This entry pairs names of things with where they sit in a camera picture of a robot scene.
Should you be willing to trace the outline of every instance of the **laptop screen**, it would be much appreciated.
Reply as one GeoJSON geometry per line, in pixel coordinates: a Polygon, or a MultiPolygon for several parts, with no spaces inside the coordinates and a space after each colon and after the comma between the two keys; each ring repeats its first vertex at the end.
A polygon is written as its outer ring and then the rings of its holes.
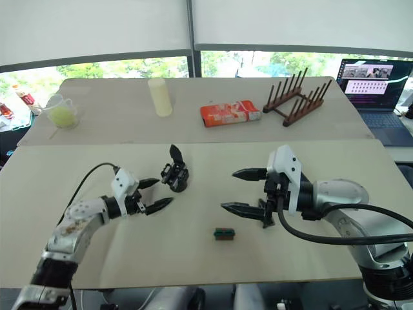
{"type": "Polygon", "coordinates": [[[357,109],[394,110],[413,61],[343,59],[337,83],[357,109]]]}

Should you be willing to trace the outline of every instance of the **orange box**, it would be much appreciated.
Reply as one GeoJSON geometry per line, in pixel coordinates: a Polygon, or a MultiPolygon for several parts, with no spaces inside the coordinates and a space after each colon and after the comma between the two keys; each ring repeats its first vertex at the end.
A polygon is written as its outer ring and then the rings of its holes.
{"type": "Polygon", "coordinates": [[[250,100],[241,100],[201,107],[201,116],[206,127],[213,127],[255,121],[261,118],[261,111],[250,100]]]}

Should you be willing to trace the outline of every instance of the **laptop keyboard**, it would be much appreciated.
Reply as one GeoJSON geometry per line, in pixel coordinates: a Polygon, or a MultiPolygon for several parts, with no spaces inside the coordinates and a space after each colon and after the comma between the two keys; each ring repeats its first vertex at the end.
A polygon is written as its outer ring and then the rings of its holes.
{"type": "Polygon", "coordinates": [[[371,128],[403,128],[402,122],[393,113],[361,113],[360,115],[371,128]]]}

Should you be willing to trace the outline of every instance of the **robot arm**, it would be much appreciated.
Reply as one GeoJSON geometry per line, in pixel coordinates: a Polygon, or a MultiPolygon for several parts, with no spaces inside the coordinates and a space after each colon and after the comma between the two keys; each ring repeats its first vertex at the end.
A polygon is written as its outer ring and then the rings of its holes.
{"type": "MultiPolygon", "coordinates": [[[[221,206],[226,210],[238,216],[261,220],[264,228],[274,225],[272,213],[278,212],[281,224],[290,233],[293,229],[287,226],[283,209],[292,214],[300,211],[304,220],[326,219],[337,229],[342,240],[348,242],[373,309],[413,309],[413,268],[406,243],[364,242],[363,245],[355,245],[361,244],[363,238],[400,236],[405,232],[405,225],[398,220],[355,209],[356,204],[362,208],[368,203],[368,193],[361,185],[343,179],[311,184],[301,174],[301,163],[288,145],[270,155],[267,168],[242,169],[233,176],[248,181],[265,180],[267,200],[259,200],[259,207],[239,202],[223,203],[221,206]]],[[[304,235],[301,234],[300,238],[317,242],[304,235]]]]}
{"type": "Polygon", "coordinates": [[[135,213],[152,214],[166,207],[172,198],[146,206],[139,189],[158,179],[137,180],[124,169],[116,172],[112,182],[114,197],[100,197],[70,205],[50,237],[30,285],[24,287],[13,310],[58,309],[69,297],[70,282],[85,256],[93,234],[110,220],[135,213]]]}

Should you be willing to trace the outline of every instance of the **laptop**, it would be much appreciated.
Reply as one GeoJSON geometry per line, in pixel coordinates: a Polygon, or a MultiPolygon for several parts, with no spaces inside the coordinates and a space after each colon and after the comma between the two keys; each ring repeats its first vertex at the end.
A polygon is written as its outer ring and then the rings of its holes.
{"type": "Polygon", "coordinates": [[[343,59],[337,83],[384,146],[413,147],[413,137],[393,113],[413,61],[343,59]]]}

